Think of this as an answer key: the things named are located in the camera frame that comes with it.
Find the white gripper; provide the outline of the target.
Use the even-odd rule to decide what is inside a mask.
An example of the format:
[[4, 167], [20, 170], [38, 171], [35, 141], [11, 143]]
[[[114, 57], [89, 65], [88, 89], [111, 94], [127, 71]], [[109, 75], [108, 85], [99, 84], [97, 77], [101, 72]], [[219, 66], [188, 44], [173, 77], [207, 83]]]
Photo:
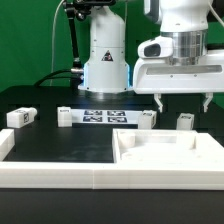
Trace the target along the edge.
[[161, 94], [205, 93], [207, 112], [213, 93], [224, 92], [224, 49], [207, 50], [203, 35], [158, 36], [141, 43], [133, 72], [137, 94], [154, 94], [160, 113]]

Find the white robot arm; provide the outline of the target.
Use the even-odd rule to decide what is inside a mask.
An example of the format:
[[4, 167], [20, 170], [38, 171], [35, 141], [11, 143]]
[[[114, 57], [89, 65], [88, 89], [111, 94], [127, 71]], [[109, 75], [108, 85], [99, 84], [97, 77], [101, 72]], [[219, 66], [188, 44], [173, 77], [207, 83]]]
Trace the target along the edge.
[[224, 49], [206, 46], [207, 15], [213, 0], [144, 0], [144, 14], [160, 25], [160, 35], [141, 43], [128, 83], [125, 23], [107, 7], [92, 9], [90, 58], [80, 87], [98, 96], [133, 88], [137, 94], [204, 93], [206, 103], [224, 92]]

